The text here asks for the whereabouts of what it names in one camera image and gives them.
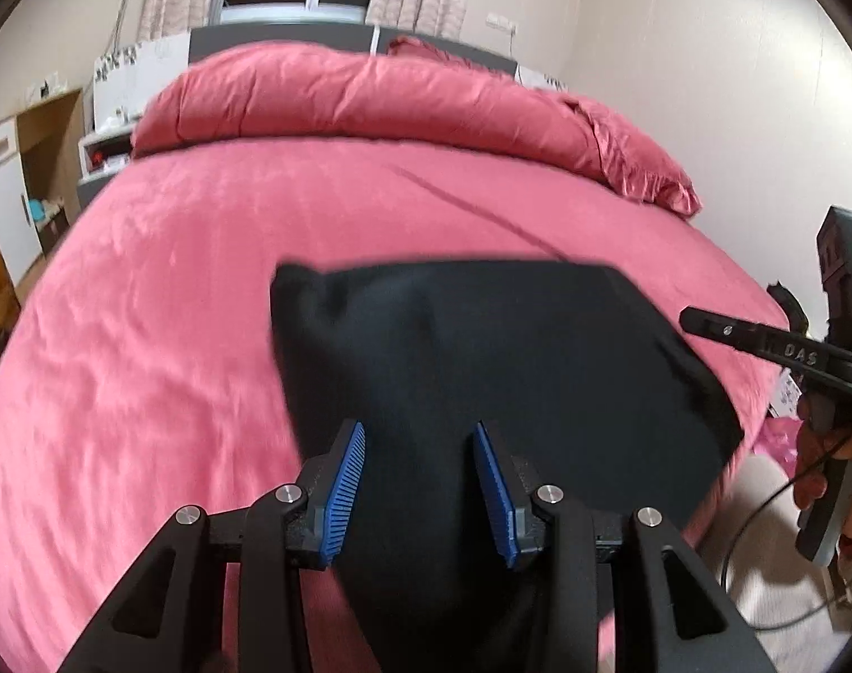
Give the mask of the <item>right hand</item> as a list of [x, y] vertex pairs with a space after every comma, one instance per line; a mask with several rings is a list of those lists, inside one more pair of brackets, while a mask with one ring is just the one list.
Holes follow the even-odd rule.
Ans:
[[[809, 427], [810, 403], [806, 397], [798, 401], [797, 412], [802, 426], [797, 435], [797, 480], [794, 483], [793, 499], [798, 509], [806, 510], [827, 491], [825, 473], [817, 467], [819, 459], [832, 454], [835, 459], [847, 462], [852, 460], [852, 430], [834, 428], [827, 435], [814, 433]], [[841, 555], [852, 559], [852, 499], [842, 525], [840, 551]]]

